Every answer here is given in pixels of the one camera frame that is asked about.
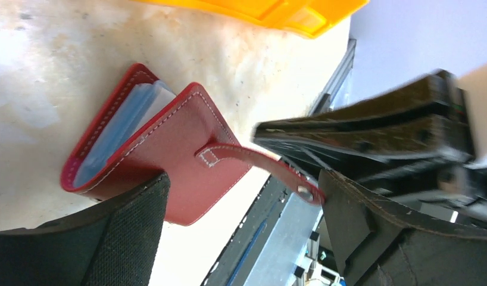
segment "leather strap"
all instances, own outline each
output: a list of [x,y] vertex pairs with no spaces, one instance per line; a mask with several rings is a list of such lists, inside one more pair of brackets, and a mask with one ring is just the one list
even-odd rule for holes
[[196,153],[196,157],[202,164],[211,168],[226,159],[238,159],[250,165],[270,172],[281,180],[292,191],[300,195],[305,201],[315,204],[324,204],[324,194],[295,169],[282,161],[277,161],[269,156],[231,144],[212,143],[207,144]]

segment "yellow plastic bin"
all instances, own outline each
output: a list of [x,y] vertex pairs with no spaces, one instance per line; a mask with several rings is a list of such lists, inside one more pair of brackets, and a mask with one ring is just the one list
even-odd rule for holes
[[136,0],[199,9],[314,39],[369,0]]

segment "wallet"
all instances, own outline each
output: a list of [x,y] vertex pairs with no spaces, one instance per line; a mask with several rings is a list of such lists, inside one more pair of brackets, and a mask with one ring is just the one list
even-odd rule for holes
[[[189,84],[127,139],[122,139],[123,143],[116,140],[121,145],[101,160],[101,169],[87,182],[75,184],[84,160],[133,88],[158,81],[143,64],[128,69],[66,161],[61,173],[61,186],[66,191],[107,200],[166,172],[171,186],[165,220],[187,226],[209,211],[251,166],[257,166],[268,170],[307,202],[323,204],[324,195],[298,171],[242,147],[198,83]],[[122,114],[136,113],[138,109]]]

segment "white surface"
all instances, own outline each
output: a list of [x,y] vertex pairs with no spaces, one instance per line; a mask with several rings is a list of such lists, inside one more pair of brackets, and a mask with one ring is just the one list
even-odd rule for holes
[[[260,121],[310,109],[346,50],[349,20],[320,38],[124,0],[0,0],[0,230],[84,209],[64,160],[131,63],[178,93],[205,86],[249,145]],[[199,285],[268,174],[252,169],[190,227],[166,223],[151,285]],[[196,265],[186,273],[179,267]]]
[[372,0],[351,36],[352,102],[437,68],[462,76],[487,63],[487,0]]

